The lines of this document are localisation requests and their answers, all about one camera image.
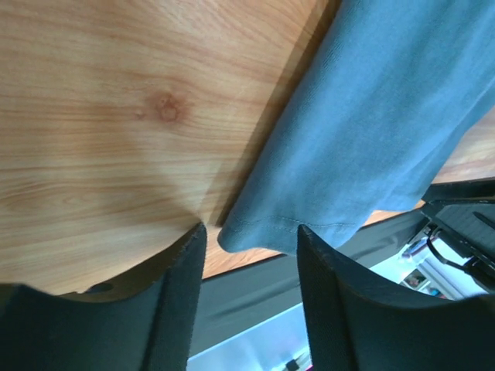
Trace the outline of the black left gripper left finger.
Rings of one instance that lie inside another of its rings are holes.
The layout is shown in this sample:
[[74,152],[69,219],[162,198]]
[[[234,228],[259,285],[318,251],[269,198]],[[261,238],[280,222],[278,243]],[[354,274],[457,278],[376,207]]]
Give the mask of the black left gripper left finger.
[[195,225],[170,247],[82,293],[1,286],[3,370],[184,370],[207,231]]

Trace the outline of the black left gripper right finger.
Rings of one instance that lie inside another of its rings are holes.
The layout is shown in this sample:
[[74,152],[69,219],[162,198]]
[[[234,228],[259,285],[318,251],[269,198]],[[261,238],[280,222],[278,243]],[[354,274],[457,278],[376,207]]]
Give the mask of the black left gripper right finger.
[[297,267],[315,370],[492,370],[494,297],[449,301],[375,274],[298,229]]

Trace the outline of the blue-grey t-shirt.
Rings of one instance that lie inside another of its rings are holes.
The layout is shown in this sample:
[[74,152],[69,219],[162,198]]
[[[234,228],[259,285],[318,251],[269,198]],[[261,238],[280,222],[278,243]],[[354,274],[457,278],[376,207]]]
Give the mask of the blue-grey t-shirt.
[[293,254],[411,209],[494,105],[492,1],[344,1],[229,212],[219,245]]

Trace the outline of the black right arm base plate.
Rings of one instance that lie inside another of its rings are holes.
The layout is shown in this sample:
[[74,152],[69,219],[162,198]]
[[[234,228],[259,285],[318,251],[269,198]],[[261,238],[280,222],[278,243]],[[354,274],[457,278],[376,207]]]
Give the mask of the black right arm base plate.
[[[421,233],[433,256],[494,293],[494,179],[434,184],[422,200],[425,204],[420,211],[426,224]],[[443,256],[433,245],[435,238],[466,262]]]

